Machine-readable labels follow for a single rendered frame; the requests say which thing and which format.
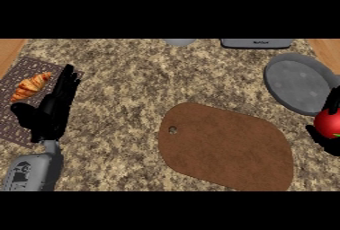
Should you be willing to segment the dark patterned placemat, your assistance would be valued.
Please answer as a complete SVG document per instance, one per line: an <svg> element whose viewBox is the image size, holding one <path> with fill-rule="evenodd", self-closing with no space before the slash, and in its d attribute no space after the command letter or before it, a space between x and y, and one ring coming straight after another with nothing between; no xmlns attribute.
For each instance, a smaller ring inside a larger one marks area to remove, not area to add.
<svg viewBox="0 0 340 230"><path fill-rule="evenodd" d="M0 90L0 138L31 148L59 140L81 79L74 66L23 76Z"/></svg>

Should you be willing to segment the grey round bowl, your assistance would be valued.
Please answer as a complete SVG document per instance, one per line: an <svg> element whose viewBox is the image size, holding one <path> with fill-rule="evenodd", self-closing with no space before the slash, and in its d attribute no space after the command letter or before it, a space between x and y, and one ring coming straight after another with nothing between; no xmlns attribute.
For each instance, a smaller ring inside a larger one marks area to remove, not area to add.
<svg viewBox="0 0 340 230"><path fill-rule="evenodd" d="M192 42L195 41L195 39L164 39L164 42L173 46L188 46Z"/></svg>

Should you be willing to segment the brown wooden cutting board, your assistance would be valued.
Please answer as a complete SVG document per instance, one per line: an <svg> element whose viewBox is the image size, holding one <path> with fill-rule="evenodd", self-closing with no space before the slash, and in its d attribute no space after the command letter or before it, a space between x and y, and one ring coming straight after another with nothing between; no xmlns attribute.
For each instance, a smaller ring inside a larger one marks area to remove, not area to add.
<svg viewBox="0 0 340 230"><path fill-rule="evenodd" d="M164 115L158 147L179 173L235 190L287 190L294 178L290 143L266 120L185 102Z"/></svg>

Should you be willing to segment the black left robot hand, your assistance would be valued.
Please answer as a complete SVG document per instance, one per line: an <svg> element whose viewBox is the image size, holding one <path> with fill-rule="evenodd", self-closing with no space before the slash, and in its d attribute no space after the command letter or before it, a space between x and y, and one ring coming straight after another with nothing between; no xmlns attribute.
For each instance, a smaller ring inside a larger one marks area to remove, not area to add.
<svg viewBox="0 0 340 230"><path fill-rule="evenodd" d="M23 102L15 102L10 110L18 117L19 125L31 131L31 142L59 140L63 135L72 99L81 80L74 66L66 65L59 74L53 92L49 93L37 108Z"/></svg>

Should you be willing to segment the red tomato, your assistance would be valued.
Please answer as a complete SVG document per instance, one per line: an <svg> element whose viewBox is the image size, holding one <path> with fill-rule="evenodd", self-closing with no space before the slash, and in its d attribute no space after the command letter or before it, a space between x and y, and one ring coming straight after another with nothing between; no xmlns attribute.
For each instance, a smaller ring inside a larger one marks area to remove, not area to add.
<svg viewBox="0 0 340 230"><path fill-rule="evenodd" d="M313 119L313 126L327 138L340 137L340 109L335 114L329 114L329 110L319 112Z"/></svg>

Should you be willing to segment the grey flat appliance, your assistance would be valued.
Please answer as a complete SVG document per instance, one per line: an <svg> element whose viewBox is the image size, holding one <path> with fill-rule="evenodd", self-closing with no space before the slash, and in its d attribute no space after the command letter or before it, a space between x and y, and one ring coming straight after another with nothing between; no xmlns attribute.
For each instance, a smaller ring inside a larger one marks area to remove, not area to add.
<svg viewBox="0 0 340 230"><path fill-rule="evenodd" d="M220 45L226 49L287 49L293 39L222 39Z"/></svg>

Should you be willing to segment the grey pan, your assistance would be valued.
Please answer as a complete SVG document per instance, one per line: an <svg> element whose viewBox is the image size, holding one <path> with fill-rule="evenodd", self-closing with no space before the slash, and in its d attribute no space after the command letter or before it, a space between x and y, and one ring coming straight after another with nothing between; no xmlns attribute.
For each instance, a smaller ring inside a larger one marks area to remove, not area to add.
<svg viewBox="0 0 340 230"><path fill-rule="evenodd" d="M315 117L340 75L310 56L284 53L263 70L263 81L276 102L293 112Z"/></svg>

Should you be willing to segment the golden croissant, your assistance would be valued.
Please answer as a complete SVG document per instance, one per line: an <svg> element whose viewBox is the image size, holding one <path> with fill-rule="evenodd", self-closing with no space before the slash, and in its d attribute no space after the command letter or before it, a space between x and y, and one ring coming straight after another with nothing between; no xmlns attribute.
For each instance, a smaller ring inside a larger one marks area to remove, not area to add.
<svg viewBox="0 0 340 230"><path fill-rule="evenodd" d="M32 77L23 79L19 82L16 90L10 96L10 101L16 102L19 100L28 99L37 93L40 93L46 87L46 83L50 79L50 76L52 76L52 73L44 72L44 73L37 74Z"/></svg>

